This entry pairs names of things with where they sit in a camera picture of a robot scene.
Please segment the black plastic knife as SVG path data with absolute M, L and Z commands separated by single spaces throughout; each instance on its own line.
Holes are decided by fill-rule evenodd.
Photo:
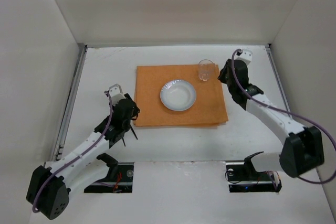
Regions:
M 135 133 L 135 130 L 133 129 L 133 127 L 130 127 L 130 130 L 132 131 L 135 139 L 138 140 L 137 134 Z

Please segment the clear plastic cup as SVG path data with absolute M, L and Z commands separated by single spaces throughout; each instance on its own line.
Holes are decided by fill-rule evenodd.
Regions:
M 208 59 L 201 60 L 198 63 L 198 78 L 202 81 L 208 81 L 215 69 L 215 64 Z

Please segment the orange cloth napkin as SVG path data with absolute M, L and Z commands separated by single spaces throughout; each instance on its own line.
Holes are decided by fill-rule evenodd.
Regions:
M 151 126 L 218 126 L 228 122 L 223 88 L 215 78 L 218 65 L 208 81 L 198 77 L 198 65 L 138 66 L 135 102 L 140 108 L 135 125 Z M 163 86 L 173 80 L 185 80 L 196 90 L 194 105 L 185 111 L 172 111 L 160 99 Z

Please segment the clear plastic plate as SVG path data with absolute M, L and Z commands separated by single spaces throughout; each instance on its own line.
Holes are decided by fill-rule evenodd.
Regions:
M 186 111 L 196 102 L 197 94 L 193 85 L 185 80 L 167 82 L 160 91 L 162 104 L 172 111 Z

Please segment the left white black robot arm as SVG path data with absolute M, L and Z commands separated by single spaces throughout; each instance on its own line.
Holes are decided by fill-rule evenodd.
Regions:
M 48 167 L 38 166 L 32 173 L 26 200 L 34 213 L 42 213 L 49 220 L 57 218 L 68 206 L 76 189 L 107 176 L 118 162 L 107 154 L 132 129 L 139 108 L 129 94 L 105 91 L 109 99 L 109 115 L 67 156 Z

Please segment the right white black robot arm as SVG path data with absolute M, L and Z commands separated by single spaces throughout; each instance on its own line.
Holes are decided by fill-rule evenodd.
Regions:
M 280 171 L 297 178 L 324 163 L 320 130 L 273 110 L 264 92 L 249 83 L 247 65 L 242 60 L 228 59 L 218 79 L 227 85 L 234 102 L 258 118 L 282 143 L 280 153 L 257 152 L 245 158 L 255 171 Z

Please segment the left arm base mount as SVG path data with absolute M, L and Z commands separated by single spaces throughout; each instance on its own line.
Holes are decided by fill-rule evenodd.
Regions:
M 84 189 L 86 194 L 125 194 L 132 193 L 134 163 L 119 163 L 115 158 L 103 153 L 97 157 L 109 168 L 102 179 Z

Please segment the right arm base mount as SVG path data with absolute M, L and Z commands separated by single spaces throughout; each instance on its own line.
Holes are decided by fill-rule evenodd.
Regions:
M 243 161 L 227 161 L 225 178 L 230 193 L 279 193 L 282 182 L 278 172 L 257 172 L 251 159 L 262 152 L 247 156 Z

